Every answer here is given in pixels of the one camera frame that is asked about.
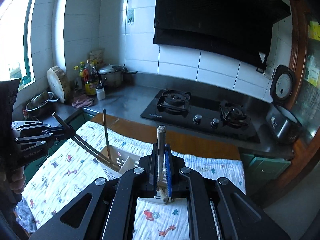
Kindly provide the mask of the person left hand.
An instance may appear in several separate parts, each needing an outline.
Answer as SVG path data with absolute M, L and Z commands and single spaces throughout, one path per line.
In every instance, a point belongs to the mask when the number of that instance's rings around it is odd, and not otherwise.
M 24 175 L 24 166 L 14 170 L 11 174 L 10 180 L 10 189 L 16 194 L 22 193 L 25 188 L 26 180 L 26 176 Z

